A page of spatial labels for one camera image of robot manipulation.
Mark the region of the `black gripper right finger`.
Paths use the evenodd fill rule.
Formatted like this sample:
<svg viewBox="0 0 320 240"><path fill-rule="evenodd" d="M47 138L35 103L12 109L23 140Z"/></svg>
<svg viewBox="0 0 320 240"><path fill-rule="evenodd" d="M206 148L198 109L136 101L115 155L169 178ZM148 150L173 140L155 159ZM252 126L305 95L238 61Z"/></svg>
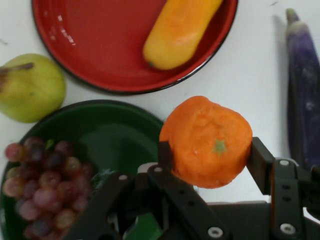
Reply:
<svg viewBox="0 0 320 240"><path fill-rule="evenodd" d="M320 183L293 161L276 159L258 137L246 164L263 195L270 196L269 239L318 240L320 226L303 209L320 211Z"/></svg>

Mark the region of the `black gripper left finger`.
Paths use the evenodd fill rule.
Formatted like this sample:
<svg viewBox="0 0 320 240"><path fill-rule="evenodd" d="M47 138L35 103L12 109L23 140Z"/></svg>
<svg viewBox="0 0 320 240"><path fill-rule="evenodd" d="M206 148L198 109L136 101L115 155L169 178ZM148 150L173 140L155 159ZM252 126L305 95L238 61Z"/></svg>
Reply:
<svg viewBox="0 0 320 240"><path fill-rule="evenodd" d="M135 176L111 174L65 235L67 240L122 240L136 219L152 214L162 240L230 240L231 231L172 172L172 151L158 145L158 162Z"/></svg>

